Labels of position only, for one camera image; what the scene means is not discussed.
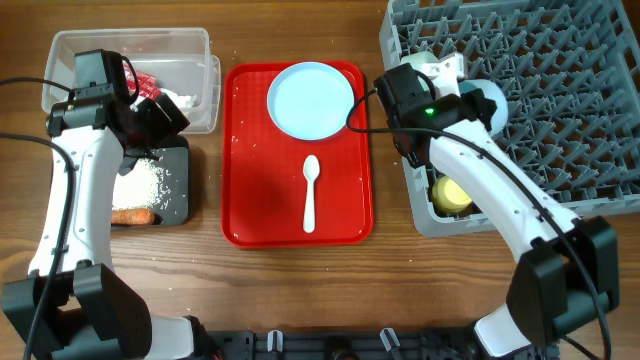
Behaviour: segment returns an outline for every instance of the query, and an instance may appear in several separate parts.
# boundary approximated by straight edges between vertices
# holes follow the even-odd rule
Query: clear plastic container
[[[53,38],[44,78],[73,88],[76,53],[119,52],[137,71],[155,76],[158,87],[197,96],[193,107],[181,109],[191,122],[183,133],[207,134],[216,126],[220,104],[220,61],[209,44],[202,28],[61,31]],[[44,85],[42,110],[50,113],[53,104],[66,98],[63,90]]]

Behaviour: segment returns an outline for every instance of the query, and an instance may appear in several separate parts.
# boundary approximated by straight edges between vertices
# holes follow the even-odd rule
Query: wood grain surface
[[[355,62],[369,81],[383,72],[378,32],[386,0],[2,1],[0,78],[42,77],[61,30],[203,27],[223,75],[237,64],[337,59]],[[637,1],[627,14],[640,25]],[[46,136],[42,88],[0,88],[0,131]],[[377,106],[370,125],[385,126]],[[423,238],[415,230],[400,156],[391,138],[371,137],[375,228],[357,246],[243,251],[220,230],[222,124],[189,136],[193,218],[184,226],[113,232],[118,275],[155,314],[197,316],[209,330],[417,330],[461,326],[502,304],[515,268],[496,232]],[[51,151],[0,141],[0,281],[23,279],[41,236]],[[640,215],[609,218],[620,249],[620,308],[608,316],[614,354],[640,352]],[[574,334],[601,354],[594,322]],[[0,359],[22,356],[24,343],[0,315]],[[563,358],[582,358],[562,346]]]

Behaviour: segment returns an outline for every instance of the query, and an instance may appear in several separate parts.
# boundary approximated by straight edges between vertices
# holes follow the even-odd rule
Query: white bowl
[[[316,62],[283,70],[267,95],[273,123],[300,140],[325,139],[340,131],[353,104],[353,89],[344,75]]]

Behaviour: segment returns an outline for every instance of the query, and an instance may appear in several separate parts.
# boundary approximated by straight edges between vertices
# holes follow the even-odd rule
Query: dish rack
[[[470,79],[505,92],[496,143],[536,184],[583,216],[640,210],[640,49],[620,0],[391,0],[380,48],[385,70],[419,51],[463,53]],[[422,235],[495,228],[473,205],[439,213],[430,185],[442,174],[403,167]]]

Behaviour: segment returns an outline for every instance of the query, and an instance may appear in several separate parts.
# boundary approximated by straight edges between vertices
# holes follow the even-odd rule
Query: red plastic tray
[[[364,77],[354,64],[328,61],[359,98]],[[294,63],[243,64],[229,72],[224,89],[222,231],[242,248],[354,244],[373,228],[373,201],[366,134],[343,128],[320,141],[294,139],[280,131],[267,111],[275,77]],[[353,124],[367,127],[364,106]],[[302,230],[306,180],[302,165],[314,154],[316,230]]]

